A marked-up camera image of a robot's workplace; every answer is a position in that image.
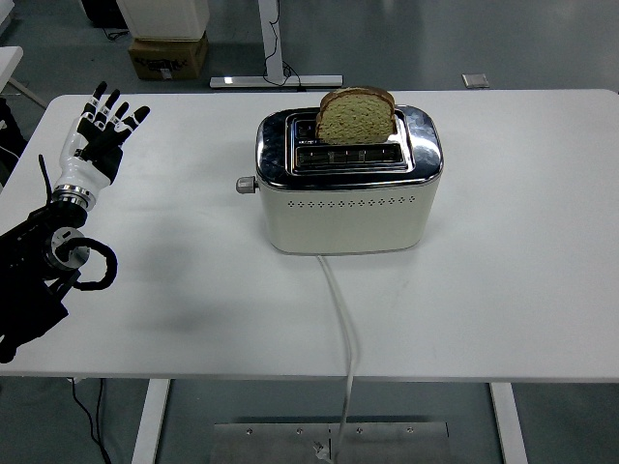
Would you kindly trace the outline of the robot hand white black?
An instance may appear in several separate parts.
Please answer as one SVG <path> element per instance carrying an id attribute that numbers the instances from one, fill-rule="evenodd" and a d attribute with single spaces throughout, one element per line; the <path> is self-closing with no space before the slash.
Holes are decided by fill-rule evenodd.
<path id="1" fill-rule="evenodd" d="M 104 81 L 97 86 L 65 139 L 61 176 L 52 189 L 54 201 L 92 210 L 101 191 L 116 179 L 124 143 L 150 113 L 147 106 L 130 112 L 127 102 L 118 102 L 119 90 L 107 94 L 106 89 Z"/>

